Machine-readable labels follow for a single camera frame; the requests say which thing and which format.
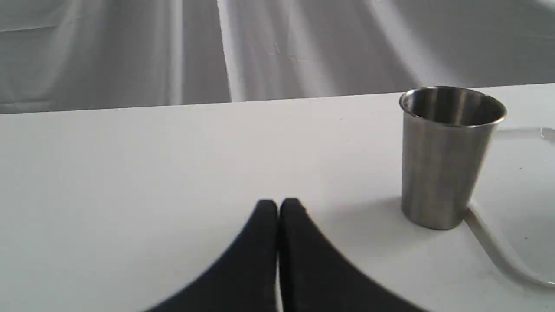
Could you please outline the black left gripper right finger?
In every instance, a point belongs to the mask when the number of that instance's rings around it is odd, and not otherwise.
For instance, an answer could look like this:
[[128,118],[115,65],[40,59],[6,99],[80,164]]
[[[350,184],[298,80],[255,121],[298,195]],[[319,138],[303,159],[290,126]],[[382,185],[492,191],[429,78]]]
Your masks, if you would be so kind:
[[279,212],[279,276],[285,312],[419,312],[357,270],[297,198]]

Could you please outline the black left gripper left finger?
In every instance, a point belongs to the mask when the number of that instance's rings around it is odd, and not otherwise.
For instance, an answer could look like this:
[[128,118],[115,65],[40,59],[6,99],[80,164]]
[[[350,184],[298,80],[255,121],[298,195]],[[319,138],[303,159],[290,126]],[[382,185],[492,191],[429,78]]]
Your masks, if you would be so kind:
[[151,312],[275,312],[279,213],[259,200],[242,231],[194,282]]

